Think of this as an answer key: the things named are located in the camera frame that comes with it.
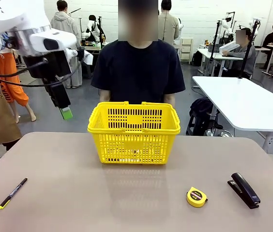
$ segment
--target hand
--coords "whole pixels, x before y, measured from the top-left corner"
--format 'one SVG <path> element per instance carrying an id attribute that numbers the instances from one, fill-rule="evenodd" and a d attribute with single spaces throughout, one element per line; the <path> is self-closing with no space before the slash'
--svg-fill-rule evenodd
<path id="1" fill-rule="evenodd" d="M 14 49 L 13 49 L 13 55 L 14 55 L 15 59 L 18 58 L 18 54 L 17 54 L 17 52 Z"/>

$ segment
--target green block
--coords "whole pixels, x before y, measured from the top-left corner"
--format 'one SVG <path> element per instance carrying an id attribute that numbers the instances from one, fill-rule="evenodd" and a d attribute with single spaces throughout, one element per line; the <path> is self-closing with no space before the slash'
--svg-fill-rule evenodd
<path id="1" fill-rule="evenodd" d="M 69 107 L 66 107 L 64 109 L 60 109 L 60 112 L 61 112 L 61 115 L 64 120 L 69 120 L 69 119 L 73 118 L 72 111 Z"/>

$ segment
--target white wall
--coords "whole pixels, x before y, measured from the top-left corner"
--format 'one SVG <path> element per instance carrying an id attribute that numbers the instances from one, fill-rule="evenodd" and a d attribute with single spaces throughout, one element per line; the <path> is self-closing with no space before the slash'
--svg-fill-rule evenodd
<path id="1" fill-rule="evenodd" d="M 45 11 L 49 19 L 57 11 L 57 0 L 44 0 Z M 118 38 L 118 0 L 67 0 L 68 11 L 82 8 L 72 17 L 83 17 L 85 27 L 89 15 L 102 16 L 103 30 L 107 41 Z M 171 14 L 179 17 L 184 24 L 182 37 L 194 38 L 194 50 L 203 40 L 212 40 L 216 21 L 225 17 L 226 12 L 235 11 L 235 20 L 248 26 L 253 17 L 262 18 L 259 35 L 255 45 L 260 45 L 265 36 L 272 31 L 273 0 L 173 0 Z"/>

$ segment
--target orange pants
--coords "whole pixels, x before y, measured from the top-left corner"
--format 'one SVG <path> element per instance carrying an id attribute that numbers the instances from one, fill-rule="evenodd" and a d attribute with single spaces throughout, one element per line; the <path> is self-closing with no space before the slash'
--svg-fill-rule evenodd
<path id="1" fill-rule="evenodd" d="M 17 72 L 16 62 L 12 53 L 0 54 L 0 74 L 8 75 Z M 0 77 L 0 80 L 20 84 L 18 76 Z M 14 86 L 0 82 L 1 90 L 8 103 L 16 101 L 18 104 L 25 106 L 28 104 L 29 97 L 25 94 L 21 86 Z"/>

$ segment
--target white drawer unit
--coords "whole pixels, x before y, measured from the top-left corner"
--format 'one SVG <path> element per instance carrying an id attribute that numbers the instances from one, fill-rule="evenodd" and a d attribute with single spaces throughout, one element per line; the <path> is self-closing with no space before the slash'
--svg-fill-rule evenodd
<path id="1" fill-rule="evenodd" d="M 181 38 L 180 59 L 181 61 L 188 61 L 189 64 L 193 57 L 193 41 L 193 38 Z"/>

